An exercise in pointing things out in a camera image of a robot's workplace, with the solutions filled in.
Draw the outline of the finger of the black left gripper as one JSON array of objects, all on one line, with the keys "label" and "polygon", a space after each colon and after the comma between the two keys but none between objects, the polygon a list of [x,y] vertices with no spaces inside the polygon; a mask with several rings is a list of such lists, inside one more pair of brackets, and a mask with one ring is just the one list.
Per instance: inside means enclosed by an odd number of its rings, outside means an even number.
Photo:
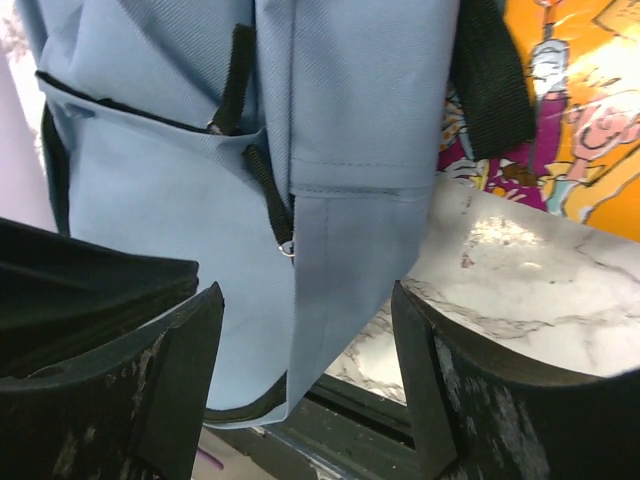
[{"label": "finger of the black left gripper", "polygon": [[25,378],[189,298],[191,260],[138,256],[1,222],[1,375]]}]

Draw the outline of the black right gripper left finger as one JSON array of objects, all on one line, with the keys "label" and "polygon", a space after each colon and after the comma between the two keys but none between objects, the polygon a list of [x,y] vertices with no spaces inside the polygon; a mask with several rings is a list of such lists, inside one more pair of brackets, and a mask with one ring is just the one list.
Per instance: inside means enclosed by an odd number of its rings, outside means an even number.
[{"label": "black right gripper left finger", "polygon": [[2,380],[2,478],[190,478],[223,311],[213,284],[117,340]]}]

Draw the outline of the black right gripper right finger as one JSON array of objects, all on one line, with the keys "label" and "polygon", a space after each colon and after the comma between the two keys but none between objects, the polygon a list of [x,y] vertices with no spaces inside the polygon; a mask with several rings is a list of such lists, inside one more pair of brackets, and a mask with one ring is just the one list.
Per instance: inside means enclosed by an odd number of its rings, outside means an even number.
[{"label": "black right gripper right finger", "polygon": [[635,479],[639,374],[596,377],[510,350],[396,284],[396,350],[429,479]]}]

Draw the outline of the blue fabric backpack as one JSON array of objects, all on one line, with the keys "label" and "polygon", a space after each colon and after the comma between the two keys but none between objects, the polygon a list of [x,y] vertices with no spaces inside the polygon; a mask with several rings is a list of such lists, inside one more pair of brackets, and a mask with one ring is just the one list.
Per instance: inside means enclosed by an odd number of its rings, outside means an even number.
[{"label": "blue fabric backpack", "polygon": [[500,1],[20,1],[60,230],[199,264],[205,421],[284,420],[415,264],[444,99],[534,135]]}]

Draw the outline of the purple Roald Dahl book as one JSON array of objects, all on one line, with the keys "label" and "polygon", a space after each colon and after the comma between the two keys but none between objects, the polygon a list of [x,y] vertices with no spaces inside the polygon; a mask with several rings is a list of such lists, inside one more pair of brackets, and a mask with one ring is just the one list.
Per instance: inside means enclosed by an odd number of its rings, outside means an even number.
[{"label": "purple Roald Dahl book", "polygon": [[638,240],[638,2],[509,1],[504,12],[536,96],[536,137],[476,157],[461,103],[450,92],[439,172]]}]

